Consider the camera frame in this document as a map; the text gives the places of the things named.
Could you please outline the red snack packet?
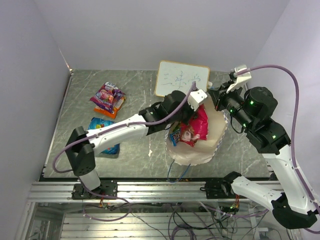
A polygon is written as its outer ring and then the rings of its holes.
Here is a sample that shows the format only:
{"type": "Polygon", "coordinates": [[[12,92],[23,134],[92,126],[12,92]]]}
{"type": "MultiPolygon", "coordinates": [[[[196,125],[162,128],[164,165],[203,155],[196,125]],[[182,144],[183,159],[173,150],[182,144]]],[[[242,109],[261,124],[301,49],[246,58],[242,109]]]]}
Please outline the red snack packet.
{"type": "Polygon", "coordinates": [[[179,140],[194,147],[197,141],[207,140],[208,127],[208,116],[204,105],[201,105],[187,124],[183,122],[180,123],[179,140]]]}

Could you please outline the blue checkered paper bag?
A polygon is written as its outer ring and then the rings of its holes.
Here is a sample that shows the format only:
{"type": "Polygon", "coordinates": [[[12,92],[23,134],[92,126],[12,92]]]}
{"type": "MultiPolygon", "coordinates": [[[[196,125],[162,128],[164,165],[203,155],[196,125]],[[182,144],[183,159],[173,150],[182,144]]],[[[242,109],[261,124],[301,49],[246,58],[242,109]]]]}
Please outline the blue checkered paper bag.
{"type": "Polygon", "coordinates": [[[172,158],[168,168],[167,177],[173,165],[186,166],[184,172],[177,178],[181,180],[192,166],[207,164],[216,155],[223,137],[228,129],[228,119],[224,112],[216,111],[213,101],[207,98],[204,101],[205,112],[208,117],[208,134],[207,140],[198,140],[194,147],[179,141],[177,146],[173,146],[169,134],[180,129],[180,124],[175,123],[167,130],[166,133],[166,153],[172,158]]]}

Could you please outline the orange snack packet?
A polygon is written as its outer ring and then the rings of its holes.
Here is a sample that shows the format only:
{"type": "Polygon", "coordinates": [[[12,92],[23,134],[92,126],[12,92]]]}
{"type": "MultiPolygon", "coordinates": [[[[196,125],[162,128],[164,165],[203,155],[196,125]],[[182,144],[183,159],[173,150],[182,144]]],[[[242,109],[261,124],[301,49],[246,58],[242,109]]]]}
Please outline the orange snack packet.
{"type": "Polygon", "coordinates": [[[126,98],[122,97],[120,100],[117,101],[117,103],[114,105],[112,112],[109,112],[107,110],[104,110],[98,106],[96,106],[93,111],[99,114],[102,114],[104,116],[107,116],[109,118],[115,119],[117,116],[118,111],[122,108],[126,98]]]}

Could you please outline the purple snack packet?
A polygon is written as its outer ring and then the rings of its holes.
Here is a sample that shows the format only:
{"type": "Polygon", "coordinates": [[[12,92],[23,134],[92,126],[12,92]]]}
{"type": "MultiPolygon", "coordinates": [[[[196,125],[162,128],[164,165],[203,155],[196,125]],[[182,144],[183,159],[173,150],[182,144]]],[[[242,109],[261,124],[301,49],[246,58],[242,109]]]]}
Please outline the purple snack packet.
{"type": "Polygon", "coordinates": [[[103,110],[111,113],[113,111],[114,105],[122,97],[126,97],[126,94],[121,91],[115,84],[107,81],[89,100],[103,110]]]}

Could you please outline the blue candy packet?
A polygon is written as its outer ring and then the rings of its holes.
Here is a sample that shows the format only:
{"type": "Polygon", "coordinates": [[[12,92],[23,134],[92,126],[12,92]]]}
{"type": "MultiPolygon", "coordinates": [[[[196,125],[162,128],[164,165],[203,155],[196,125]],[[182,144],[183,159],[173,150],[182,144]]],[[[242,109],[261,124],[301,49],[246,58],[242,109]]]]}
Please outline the blue candy packet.
{"type": "MultiPolygon", "coordinates": [[[[115,122],[111,120],[104,120],[102,118],[93,117],[88,125],[88,130],[95,130],[113,125],[115,122]]],[[[102,151],[98,156],[103,158],[118,158],[120,153],[120,144],[113,145],[102,151]]]]}

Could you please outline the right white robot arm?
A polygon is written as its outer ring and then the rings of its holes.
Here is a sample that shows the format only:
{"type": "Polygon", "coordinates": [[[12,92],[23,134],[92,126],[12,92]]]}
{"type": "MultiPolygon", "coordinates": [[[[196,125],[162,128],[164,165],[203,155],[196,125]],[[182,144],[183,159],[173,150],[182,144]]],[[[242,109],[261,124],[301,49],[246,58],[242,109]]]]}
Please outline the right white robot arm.
{"type": "Polygon", "coordinates": [[[264,187],[233,171],[223,178],[221,194],[226,198],[243,196],[262,205],[287,229],[310,228],[320,212],[300,179],[302,174],[294,166],[290,137],[271,118],[277,100],[266,87],[251,88],[244,96],[241,89],[227,91],[227,88],[223,84],[207,91],[215,110],[228,111],[230,119],[241,125],[241,131],[271,167],[283,190],[264,187]]]}

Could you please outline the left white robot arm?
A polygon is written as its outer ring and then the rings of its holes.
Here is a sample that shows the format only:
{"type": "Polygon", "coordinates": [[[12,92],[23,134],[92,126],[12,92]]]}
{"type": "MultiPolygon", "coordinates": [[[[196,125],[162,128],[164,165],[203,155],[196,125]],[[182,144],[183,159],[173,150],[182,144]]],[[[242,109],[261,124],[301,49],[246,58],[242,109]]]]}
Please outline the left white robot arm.
{"type": "Polygon", "coordinates": [[[164,131],[176,122],[186,123],[195,115],[206,96],[203,91],[198,90],[187,94],[174,90],[163,101],[118,123],[89,130],[84,130],[81,126],[75,128],[64,151],[73,174],[84,186],[85,194],[96,199],[102,193],[101,180],[96,171],[96,157],[99,154],[122,142],[164,131]]]}

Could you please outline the brown m&m packet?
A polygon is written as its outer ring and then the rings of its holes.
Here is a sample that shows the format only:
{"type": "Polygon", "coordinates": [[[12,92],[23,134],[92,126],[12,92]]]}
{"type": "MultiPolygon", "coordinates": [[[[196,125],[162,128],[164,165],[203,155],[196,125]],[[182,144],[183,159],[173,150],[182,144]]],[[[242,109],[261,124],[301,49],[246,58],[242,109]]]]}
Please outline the brown m&m packet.
{"type": "Polygon", "coordinates": [[[174,130],[172,133],[169,134],[169,139],[172,142],[174,147],[177,146],[178,142],[180,141],[181,129],[178,128],[174,130]]]}

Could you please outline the small whiteboard on stand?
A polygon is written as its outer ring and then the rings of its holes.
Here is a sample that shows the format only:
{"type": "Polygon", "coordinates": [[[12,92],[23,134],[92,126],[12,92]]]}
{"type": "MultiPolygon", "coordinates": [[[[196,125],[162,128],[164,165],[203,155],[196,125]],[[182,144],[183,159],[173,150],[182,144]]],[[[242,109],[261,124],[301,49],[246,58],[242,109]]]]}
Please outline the small whiteboard on stand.
{"type": "Polygon", "coordinates": [[[159,63],[154,94],[164,97],[178,90],[187,93],[195,82],[199,90],[207,90],[210,68],[207,66],[162,60],[159,63]]]}

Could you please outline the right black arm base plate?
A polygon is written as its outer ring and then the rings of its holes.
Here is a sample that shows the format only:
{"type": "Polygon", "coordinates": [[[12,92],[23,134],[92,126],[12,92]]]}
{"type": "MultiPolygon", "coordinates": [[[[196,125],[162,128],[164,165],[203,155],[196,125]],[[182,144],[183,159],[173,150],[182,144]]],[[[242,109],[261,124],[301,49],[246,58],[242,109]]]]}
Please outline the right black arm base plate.
{"type": "Polygon", "coordinates": [[[199,188],[204,192],[207,199],[235,199],[236,194],[228,183],[206,182],[199,188]]]}

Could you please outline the aluminium mounting rail frame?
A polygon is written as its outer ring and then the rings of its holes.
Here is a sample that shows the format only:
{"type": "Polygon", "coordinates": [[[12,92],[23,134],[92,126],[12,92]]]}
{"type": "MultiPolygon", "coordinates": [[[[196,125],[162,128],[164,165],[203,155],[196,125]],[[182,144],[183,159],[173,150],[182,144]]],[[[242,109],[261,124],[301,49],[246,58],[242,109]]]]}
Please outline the aluminium mounting rail frame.
{"type": "Polygon", "coordinates": [[[32,184],[18,240],[300,240],[246,198],[207,199],[205,182],[113,180],[116,199],[73,200],[73,179],[32,184]]]}

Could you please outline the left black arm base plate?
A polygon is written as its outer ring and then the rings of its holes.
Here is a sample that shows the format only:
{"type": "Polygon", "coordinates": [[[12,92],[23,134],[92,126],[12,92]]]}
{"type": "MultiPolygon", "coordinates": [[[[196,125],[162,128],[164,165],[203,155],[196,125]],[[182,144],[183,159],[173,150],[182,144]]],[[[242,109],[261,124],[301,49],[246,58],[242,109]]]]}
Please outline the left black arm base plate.
{"type": "MultiPolygon", "coordinates": [[[[113,180],[101,180],[100,187],[92,190],[92,192],[99,195],[116,196],[118,192],[118,184],[113,180]]],[[[72,200],[93,200],[98,199],[99,196],[88,192],[82,183],[77,183],[73,186],[71,193],[72,200]]]]}

